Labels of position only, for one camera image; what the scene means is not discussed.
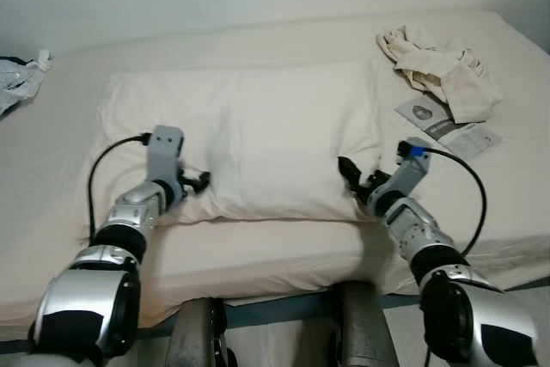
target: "floor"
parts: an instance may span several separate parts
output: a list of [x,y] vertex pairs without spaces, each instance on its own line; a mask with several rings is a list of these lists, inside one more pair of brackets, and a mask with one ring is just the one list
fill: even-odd
[[[539,331],[538,359],[541,367],[550,367],[550,287],[512,293],[534,315]],[[422,315],[417,307],[384,311],[401,367],[424,365]],[[323,367],[332,322],[326,319],[291,321],[268,326],[231,329],[226,333],[228,347],[236,354],[239,367]],[[109,367],[163,366],[168,339],[138,342],[123,358],[115,358]],[[15,356],[1,356],[5,366]],[[431,367],[447,365],[436,357]]]

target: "pillowcase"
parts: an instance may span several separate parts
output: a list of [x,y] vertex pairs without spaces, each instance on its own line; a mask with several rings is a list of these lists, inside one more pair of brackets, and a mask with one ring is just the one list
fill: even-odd
[[[211,185],[199,196],[190,191],[166,223],[215,217],[363,220],[339,174],[338,156],[350,157],[364,177],[379,163],[369,73],[359,62],[345,62],[116,75],[100,109],[103,134],[96,152],[159,124],[184,132],[186,174],[208,170]],[[145,151],[128,144],[109,155],[95,186],[105,212],[144,179]]]

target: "cable connector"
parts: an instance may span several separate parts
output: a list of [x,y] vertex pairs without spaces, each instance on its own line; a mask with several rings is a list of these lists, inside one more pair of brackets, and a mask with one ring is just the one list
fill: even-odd
[[151,139],[151,135],[152,135],[151,132],[140,133],[140,134],[139,134],[139,137],[140,137],[139,142],[141,142],[141,144],[142,144],[143,146],[149,145],[149,141],[150,141],[150,139]]
[[407,141],[400,141],[397,145],[397,156],[407,158],[408,156],[422,156],[425,152],[423,146],[414,146]]

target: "instruction manual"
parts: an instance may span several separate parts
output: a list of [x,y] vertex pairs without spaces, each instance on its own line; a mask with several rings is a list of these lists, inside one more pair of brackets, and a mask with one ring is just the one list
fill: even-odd
[[481,124],[456,124],[449,106],[428,95],[405,102],[395,110],[463,160],[472,159],[501,141],[499,135]]

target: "black cable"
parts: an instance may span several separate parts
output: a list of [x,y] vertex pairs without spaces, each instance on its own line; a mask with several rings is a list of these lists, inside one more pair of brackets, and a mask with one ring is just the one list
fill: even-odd
[[95,170],[100,164],[101,160],[105,157],[106,154],[114,150],[117,146],[122,144],[127,144],[128,142],[141,142],[143,145],[146,145],[149,142],[150,133],[142,133],[141,135],[136,135],[135,137],[121,139],[118,142],[108,146],[101,155],[95,160],[94,165],[89,171],[88,176],[88,214],[89,214],[89,241],[92,240],[95,236],[95,214],[94,214],[94,194],[92,190],[92,183],[94,181]]
[[431,351],[430,348],[426,349],[426,358],[424,359],[424,367],[430,367]]
[[[464,251],[461,252],[461,255],[465,257],[468,255],[468,253],[472,250],[475,243],[478,241],[478,238],[481,234],[481,229],[483,228],[483,223],[485,222],[485,216],[487,213],[487,195],[485,192],[485,187],[483,187],[483,182],[481,182],[480,177],[475,173],[475,171],[467,164],[465,163],[461,158],[458,156],[454,156],[453,154],[450,154],[449,152],[443,152],[442,150],[434,150],[433,148],[423,148],[424,152],[430,152],[432,154],[437,154],[444,156],[446,158],[449,158],[455,162],[460,163],[475,179],[475,182],[478,184],[478,187],[480,188],[481,193],[481,214],[480,214],[480,220],[478,222],[478,227],[475,229],[474,236],[472,236],[472,239],[467,244],[466,248],[464,248]],[[431,358],[431,351],[430,347],[426,349],[426,357],[424,360],[424,367],[430,367],[430,358]]]

